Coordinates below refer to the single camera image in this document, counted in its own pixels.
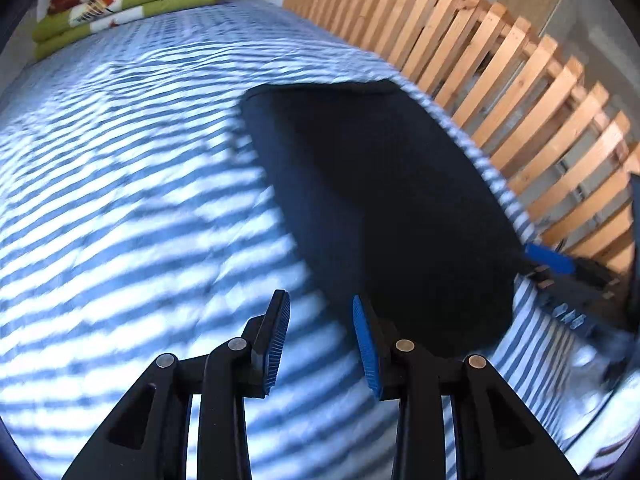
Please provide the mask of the white gloved right hand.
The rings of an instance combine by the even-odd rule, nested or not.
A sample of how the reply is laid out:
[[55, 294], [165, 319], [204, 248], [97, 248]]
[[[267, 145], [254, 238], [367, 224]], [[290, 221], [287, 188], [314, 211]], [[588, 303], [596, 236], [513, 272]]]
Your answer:
[[639, 425], [639, 348], [615, 362], [588, 344], [570, 354], [565, 392], [559, 407], [561, 446], [604, 448]]

